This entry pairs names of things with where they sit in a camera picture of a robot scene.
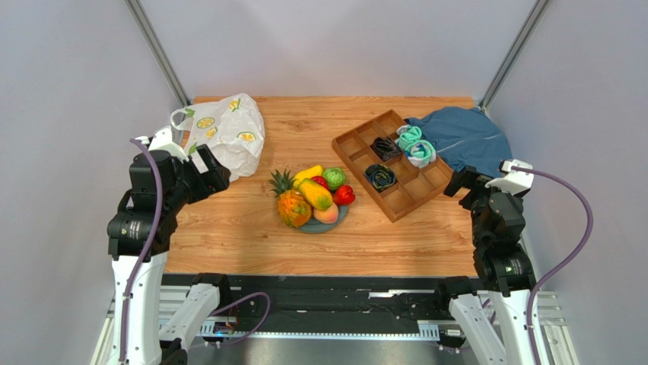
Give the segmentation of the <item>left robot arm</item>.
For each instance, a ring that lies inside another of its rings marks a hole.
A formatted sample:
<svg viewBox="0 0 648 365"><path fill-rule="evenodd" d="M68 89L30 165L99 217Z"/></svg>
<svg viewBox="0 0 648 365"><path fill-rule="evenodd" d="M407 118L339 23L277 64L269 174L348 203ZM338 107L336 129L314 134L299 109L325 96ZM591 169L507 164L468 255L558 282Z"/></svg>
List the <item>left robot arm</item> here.
<svg viewBox="0 0 648 365"><path fill-rule="evenodd" d="M231 301L226 275L196 275L180 308L160 325L160 292L177 215L186 205L223 192L230 171L205 145L206 170L192 159L143 148L129 167L131 189L108 223L115 281L114 342L109 364L186 364L192 339L221 303Z"/></svg>

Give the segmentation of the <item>green custard apple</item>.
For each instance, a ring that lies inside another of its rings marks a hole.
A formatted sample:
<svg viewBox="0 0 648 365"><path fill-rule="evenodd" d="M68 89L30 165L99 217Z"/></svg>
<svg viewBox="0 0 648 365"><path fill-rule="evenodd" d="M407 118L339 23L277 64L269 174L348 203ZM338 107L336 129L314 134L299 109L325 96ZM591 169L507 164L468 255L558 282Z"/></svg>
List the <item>green custard apple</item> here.
<svg viewBox="0 0 648 365"><path fill-rule="evenodd" d="M326 181L330 191L336 191L346 182L346 174L341 167L330 167L322 172L322 177Z"/></svg>

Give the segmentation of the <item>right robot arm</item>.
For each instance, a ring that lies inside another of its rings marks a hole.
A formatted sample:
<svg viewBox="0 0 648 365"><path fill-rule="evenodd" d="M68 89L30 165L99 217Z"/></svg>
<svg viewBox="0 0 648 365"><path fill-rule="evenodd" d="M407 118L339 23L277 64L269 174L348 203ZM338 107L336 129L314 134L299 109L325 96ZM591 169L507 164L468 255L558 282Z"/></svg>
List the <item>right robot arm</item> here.
<svg viewBox="0 0 648 365"><path fill-rule="evenodd" d="M464 332L480 364L548 364L535 302L535 274L519 241L526 226L523 196L530 190L530 165L505 160L502 176L491 178L466 166L453 173L444 195L461 188L468 194L460 205L470 212L475 270L494 308L500 328L494 329L477 290L467 277L440 281L435 290Z"/></svg>

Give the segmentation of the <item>white plastic bag lemon print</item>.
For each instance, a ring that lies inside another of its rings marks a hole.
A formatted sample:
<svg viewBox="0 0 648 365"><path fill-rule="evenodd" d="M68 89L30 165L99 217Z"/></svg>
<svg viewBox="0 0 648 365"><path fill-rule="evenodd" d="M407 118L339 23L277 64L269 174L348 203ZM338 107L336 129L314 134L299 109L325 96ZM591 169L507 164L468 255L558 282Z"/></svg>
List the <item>white plastic bag lemon print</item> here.
<svg viewBox="0 0 648 365"><path fill-rule="evenodd" d="M209 148L230 171L230 181L256 173L265 143L265 124L256 101L236 94L215 102L195 103L170 116L171 128L188 132L183 150L192 156Z"/></svg>

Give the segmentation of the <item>red bell pepper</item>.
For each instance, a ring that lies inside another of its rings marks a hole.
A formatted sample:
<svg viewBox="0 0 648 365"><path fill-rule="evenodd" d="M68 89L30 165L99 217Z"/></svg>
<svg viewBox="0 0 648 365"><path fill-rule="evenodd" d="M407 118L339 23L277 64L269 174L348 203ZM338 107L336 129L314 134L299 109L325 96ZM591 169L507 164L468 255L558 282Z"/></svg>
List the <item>red bell pepper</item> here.
<svg viewBox="0 0 648 365"><path fill-rule="evenodd" d="M348 186L348 185L340 186L335 191L335 193L333 194L332 197L333 197L333 202L337 206L350 205L356 199L356 195L354 194L354 190L352 189L351 186Z"/></svg>
<svg viewBox="0 0 648 365"><path fill-rule="evenodd" d="M311 178L311 180L314 181L315 183L321 185L324 189L330 190L329 184L327 183L327 181L322 176L313 176Z"/></svg>

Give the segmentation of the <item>yellow green papaya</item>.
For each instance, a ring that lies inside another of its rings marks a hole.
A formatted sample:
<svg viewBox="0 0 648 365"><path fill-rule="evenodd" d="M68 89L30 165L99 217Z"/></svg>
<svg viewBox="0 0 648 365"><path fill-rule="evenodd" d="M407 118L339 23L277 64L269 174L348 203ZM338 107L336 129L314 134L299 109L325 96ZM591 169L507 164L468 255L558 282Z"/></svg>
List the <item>yellow green papaya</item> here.
<svg viewBox="0 0 648 365"><path fill-rule="evenodd" d="M303 179L297 190L316 210L325 211L333 205L329 190L311 179Z"/></svg>

